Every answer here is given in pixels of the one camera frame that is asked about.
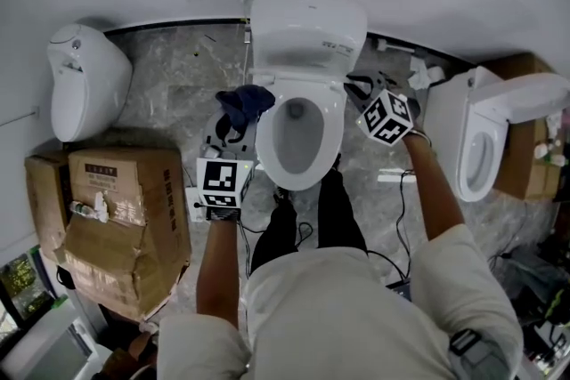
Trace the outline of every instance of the toilet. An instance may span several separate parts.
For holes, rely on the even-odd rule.
[[[253,83],[275,96],[257,125],[256,152],[287,190],[319,182],[335,162],[345,127],[343,84],[367,32],[348,0],[254,0]]]
[[[429,89],[424,129],[453,192],[478,201],[493,187],[509,130],[570,106],[570,80],[541,73],[502,80],[484,67]]]
[[[100,31],[80,24],[58,30],[47,46],[53,72],[52,127],[62,142],[108,128],[125,105],[133,75],[126,56]]]

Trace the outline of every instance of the toilet bowl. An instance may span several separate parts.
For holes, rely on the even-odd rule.
[[[347,0],[254,0],[251,30],[253,82],[275,96],[257,125],[257,156],[278,186],[308,189],[340,149],[343,84],[366,39],[366,14]]]
[[[108,128],[123,109],[131,82],[126,56],[102,32],[70,24],[52,36],[47,57],[55,136],[81,141]]]
[[[570,80],[541,73],[507,81],[483,67],[430,88],[424,129],[453,192],[484,198],[495,182],[509,123],[570,106]]]

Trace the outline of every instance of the white shirt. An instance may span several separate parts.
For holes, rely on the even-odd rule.
[[[451,379],[449,339],[467,327],[496,336],[513,374],[522,354],[509,299],[464,225],[414,255],[413,303],[380,285],[366,254],[347,247],[273,260],[244,295],[252,353],[225,320],[166,317],[159,379]]]

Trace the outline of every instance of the dark blue cloth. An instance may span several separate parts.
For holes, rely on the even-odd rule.
[[[243,133],[248,123],[257,120],[261,113],[275,104],[275,97],[260,85],[241,85],[235,91],[221,91],[216,100],[230,117],[230,123],[236,132]]]

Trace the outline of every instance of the wristwatch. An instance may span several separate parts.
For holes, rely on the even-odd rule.
[[[418,136],[421,136],[424,140],[427,141],[427,144],[429,144],[429,147],[431,148],[431,140],[429,139],[429,136],[427,136],[425,133],[421,132],[416,128],[412,128],[405,136],[408,136],[409,134],[416,134]]]

